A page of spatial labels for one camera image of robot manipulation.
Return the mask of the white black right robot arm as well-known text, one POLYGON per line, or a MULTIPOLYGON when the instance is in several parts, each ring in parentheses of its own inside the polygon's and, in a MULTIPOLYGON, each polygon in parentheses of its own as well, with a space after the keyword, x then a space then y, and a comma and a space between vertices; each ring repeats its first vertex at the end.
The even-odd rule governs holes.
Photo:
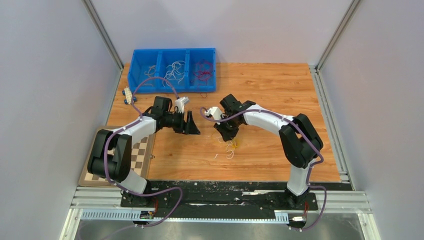
POLYGON ((298 209, 306 202, 310 191, 312 168, 324 162, 324 143, 310 119, 303 113, 284 115, 247 100, 241 102, 232 94, 220 101, 220 107, 202 110, 205 118, 224 141, 233 140, 240 125, 254 126, 279 137, 284 155, 290 163, 290 174, 281 205, 298 209))

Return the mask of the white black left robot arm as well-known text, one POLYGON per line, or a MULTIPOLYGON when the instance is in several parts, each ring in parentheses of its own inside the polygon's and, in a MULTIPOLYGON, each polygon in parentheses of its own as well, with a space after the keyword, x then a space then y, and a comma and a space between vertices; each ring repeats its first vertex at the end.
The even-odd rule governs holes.
POLYGON ((132 122, 116 128, 101 129, 94 138, 87 163, 87 171, 106 179, 120 188, 124 200, 147 207, 153 201, 151 184, 132 167, 132 150, 143 138, 170 128, 177 134, 199 135, 192 111, 185 111, 187 96, 171 100, 156 96, 153 105, 132 122))

